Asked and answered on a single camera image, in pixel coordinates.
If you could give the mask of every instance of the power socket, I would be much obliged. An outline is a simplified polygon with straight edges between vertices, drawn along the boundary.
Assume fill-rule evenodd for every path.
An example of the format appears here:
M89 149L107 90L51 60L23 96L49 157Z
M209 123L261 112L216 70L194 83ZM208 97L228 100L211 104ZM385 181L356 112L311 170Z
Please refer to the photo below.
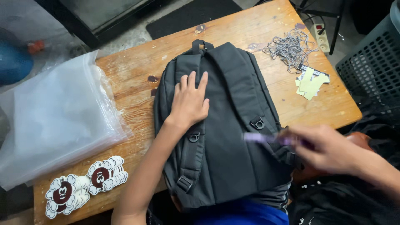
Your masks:
M318 33L324 28L324 24L314 24L311 29L311 35L317 40L318 46L321 48L321 50L327 54L330 52L329 48L329 42L328 42L328 37L326 35L326 30L322 32L321 35L318 35Z

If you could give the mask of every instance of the black bag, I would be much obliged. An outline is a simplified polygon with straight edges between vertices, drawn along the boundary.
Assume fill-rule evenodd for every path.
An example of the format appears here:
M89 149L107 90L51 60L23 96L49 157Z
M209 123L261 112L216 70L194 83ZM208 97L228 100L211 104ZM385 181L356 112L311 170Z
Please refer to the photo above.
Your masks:
M208 72L208 117L192 126L164 167L170 194L182 209L215 205L290 182L292 167L286 147L246 143L243 132L276 134L282 128L253 54L225 43L217 48L195 40L192 49L170 61L154 100L156 135L171 112L175 84L196 72L196 87Z

